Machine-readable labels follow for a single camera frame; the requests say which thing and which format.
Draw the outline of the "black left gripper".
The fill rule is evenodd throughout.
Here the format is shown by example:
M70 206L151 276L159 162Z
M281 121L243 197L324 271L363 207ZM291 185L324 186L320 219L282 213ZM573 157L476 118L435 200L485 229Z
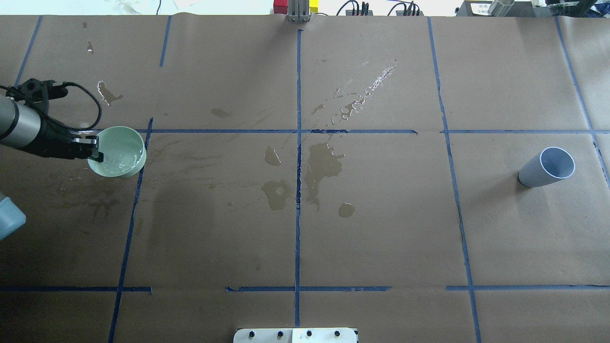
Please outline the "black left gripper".
M104 162L98 135L77 137L53 120L44 119L35 139L29 143L29 153L42 158L90 159Z

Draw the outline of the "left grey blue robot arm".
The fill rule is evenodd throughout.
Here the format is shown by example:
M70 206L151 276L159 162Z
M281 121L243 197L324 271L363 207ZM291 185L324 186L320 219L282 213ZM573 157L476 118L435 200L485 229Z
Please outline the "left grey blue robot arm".
M42 158L104 160L97 135L82 137L5 96L0 109L0 142L4 146Z

